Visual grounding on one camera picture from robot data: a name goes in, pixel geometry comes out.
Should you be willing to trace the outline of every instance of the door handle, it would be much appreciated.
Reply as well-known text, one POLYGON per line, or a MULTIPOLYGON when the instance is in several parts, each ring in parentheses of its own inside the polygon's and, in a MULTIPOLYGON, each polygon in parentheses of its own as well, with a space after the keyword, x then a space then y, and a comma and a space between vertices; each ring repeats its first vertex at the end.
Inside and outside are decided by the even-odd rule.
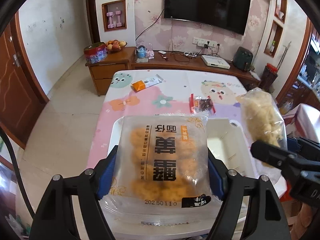
POLYGON ((13 64, 16 65, 17 67, 20 67, 20 63, 18 61, 18 57, 16 54, 13 54, 13 59, 14 59, 13 64))

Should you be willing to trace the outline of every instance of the cartoon face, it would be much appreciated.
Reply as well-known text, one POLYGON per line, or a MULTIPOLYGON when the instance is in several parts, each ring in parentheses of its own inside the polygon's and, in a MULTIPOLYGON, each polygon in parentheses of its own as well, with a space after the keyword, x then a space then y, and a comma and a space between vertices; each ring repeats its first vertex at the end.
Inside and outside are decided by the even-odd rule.
POLYGON ((237 102, 235 93, 224 83, 216 81, 204 81, 201 85, 202 93, 210 96, 212 101, 217 104, 233 105, 237 102))
POLYGON ((110 87, 112 88, 124 88, 130 85, 132 82, 132 76, 127 73, 118 72, 113 76, 110 87))

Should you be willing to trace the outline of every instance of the snack package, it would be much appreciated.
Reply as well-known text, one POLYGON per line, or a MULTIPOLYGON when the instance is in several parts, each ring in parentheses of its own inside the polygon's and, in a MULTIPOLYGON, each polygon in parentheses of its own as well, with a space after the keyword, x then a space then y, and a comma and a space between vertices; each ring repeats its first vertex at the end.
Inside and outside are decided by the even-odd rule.
POLYGON ((215 218, 205 127, 199 117, 125 116, 103 206, 116 219, 173 225, 215 218))
POLYGON ((194 94, 191 94, 190 112, 192 114, 208 113, 212 115, 215 114, 216 110, 210 96, 203 98, 201 96, 195 96, 194 94))
POLYGON ((136 92, 139 92, 143 89, 146 89, 148 87, 154 86, 156 84, 162 83, 163 78, 161 78, 159 75, 156 75, 154 77, 147 78, 145 80, 139 80, 132 84, 132 87, 136 92))
MULTIPOLYGON (((284 120, 269 93, 255 88, 238 96, 237 100, 241 104, 242 119, 252 142, 262 140, 282 149, 288 149, 284 120)), ((255 163, 260 175, 269 176, 273 184, 279 180, 281 176, 279 169, 259 160, 255 160, 255 163)))

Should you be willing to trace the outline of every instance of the black tv screen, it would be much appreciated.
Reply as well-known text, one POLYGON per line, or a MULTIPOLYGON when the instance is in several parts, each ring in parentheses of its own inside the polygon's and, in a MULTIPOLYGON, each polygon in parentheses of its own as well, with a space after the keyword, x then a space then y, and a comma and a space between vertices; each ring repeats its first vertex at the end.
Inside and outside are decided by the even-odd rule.
POLYGON ((164 18, 215 25, 244 35, 250 0, 164 0, 164 18))

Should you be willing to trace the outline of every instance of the floral wallpaper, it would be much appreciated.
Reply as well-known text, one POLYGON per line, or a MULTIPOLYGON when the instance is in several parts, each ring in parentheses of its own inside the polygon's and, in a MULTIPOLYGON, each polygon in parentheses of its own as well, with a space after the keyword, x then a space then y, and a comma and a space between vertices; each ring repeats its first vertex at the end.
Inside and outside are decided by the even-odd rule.
MULTIPOLYGON (((134 0, 136 37, 153 24, 164 8, 164 0, 134 0)), ((192 44, 193 37, 216 41, 219 55, 232 59, 239 46, 256 55, 265 29, 269 0, 251 0, 248 24, 244 36, 219 27, 202 23, 161 18, 136 41, 137 45, 152 44, 153 50, 200 51, 192 44)), ((212 53, 204 49, 203 53, 212 53)))

